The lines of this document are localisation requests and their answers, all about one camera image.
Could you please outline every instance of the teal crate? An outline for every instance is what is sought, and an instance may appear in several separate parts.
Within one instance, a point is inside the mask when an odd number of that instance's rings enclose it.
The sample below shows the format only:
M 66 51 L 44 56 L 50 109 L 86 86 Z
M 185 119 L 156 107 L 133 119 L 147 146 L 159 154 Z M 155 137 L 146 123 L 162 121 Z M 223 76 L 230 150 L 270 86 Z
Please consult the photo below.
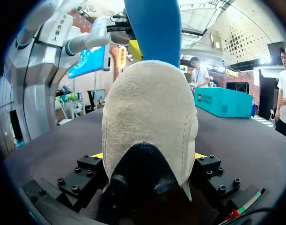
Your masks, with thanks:
M 196 88 L 195 106 L 218 117 L 250 118 L 253 96 L 225 88 Z

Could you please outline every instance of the hex bolt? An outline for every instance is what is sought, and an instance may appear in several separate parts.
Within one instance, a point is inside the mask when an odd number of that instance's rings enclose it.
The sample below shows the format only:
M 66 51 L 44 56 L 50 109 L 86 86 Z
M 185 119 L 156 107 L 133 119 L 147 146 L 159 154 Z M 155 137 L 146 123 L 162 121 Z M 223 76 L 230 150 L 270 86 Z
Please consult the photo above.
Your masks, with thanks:
M 76 184 L 73 184 L 72 186 L 71 186 L 71 189 L 72 189 L 72 191 L 74 192 L 74 193 L 79 193 L 79 191 L 80 191 L 80 189 L 79 189 L 79 186 L 78 185 L 76 185 Z
M 66 182 L 65 182 L 64 178 L 62 178 L 62 177 L 58 178 L 58 184 L 61 185 L 61 186 L 65 185 Z
M 218 168 L 218 172 L 219 172 L 219 173 L 224 173 L 224 168 L 223 168 L 222 166 L 220 166 L 220 167 Z
M 79 167 L 76 167 L 76 168 L 74 168 L 74 172 L 80 173 L 80 172 L 81 172 L 81 169 L 80 169 Z
M 44 189 L 39 190 L 39 195 L 44 196 L 46 194 L 46 191 Z
M 235 179 L 233 180 L 233 186 L 237 187 L 237 186 L 239 186 L 240 184 L 241 184 L 241 179 L 235 178 Z
M 33 195 L 32 197 L 30 197 L 30 201 L 31 201 L 32 203 L 36 203 L 36 202 L 38 201 L 38 198 Z
M 223 194 L 223 193 L 226 192 L 226 190 L 227 190 L 226 186 L 222 184 L 222 185 L 219 186 L 218 192 L 219 192 L 220 194 Z
M 88 177 L 92 177 L 92 176 L 93 176 L 93 172 L 92 172 L 91 170 L 87 170 L 87 171 L 86 171 L 86 175 L 87 175 Z
M 209 176 L 212 175 L 212 173 L 213 172 L 211 170 L 206 171 L 206 174 L 209 175 Z

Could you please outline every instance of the lanyard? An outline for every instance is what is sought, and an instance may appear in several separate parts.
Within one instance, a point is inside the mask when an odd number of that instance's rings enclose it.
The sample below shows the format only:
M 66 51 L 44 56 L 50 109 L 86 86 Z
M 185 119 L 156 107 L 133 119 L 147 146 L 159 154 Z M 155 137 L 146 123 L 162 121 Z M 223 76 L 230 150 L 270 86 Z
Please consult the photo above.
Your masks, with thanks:
M 200 68 L 198 70 L 198 73 L 196 72 L 197 73 L 197 75 L 196 75 L 196 83 L 198 82 L 199 72 L 200 72 Z

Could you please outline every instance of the man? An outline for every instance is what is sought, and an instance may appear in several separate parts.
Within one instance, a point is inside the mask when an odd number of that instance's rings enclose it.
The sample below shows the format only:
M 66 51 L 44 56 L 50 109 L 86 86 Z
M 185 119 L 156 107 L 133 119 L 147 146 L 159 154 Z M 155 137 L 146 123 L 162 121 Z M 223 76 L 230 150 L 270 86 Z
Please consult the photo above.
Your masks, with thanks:
M 197 84 L 197 88 L 208 87 L 210 77 L 206 69 L 200 68 L 199 59 L 197 57 L 191 58 L 191 65 L 195 70 L 192 72 L 192 83 Z
M 280 49 L 280 52 L 285 70 L 279 75 L 279 94 L 275 118 L 278 120 L 276 130 L 286 137 L 286 52 L 284 49 Z

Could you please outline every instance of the black table surface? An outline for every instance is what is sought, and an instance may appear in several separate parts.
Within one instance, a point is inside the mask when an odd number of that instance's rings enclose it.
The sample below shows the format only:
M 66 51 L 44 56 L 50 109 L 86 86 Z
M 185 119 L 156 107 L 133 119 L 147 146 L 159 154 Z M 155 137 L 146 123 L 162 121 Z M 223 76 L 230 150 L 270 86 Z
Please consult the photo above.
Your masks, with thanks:
M 253 119 L 218 118 L 198 110 L 196 152 L 214 154 L 226 172 L 242 180 L 241 187 L 266 188 L 262 207 L 273 207 L 286 187 L 286 137 Z M 15 187 L 45 178 L 56 185 L 84 155 L 102 151 L 102 110 L 61 125 L 24 145 L 5 160 Z M 263 213 L 252 216 L 254 222 Z

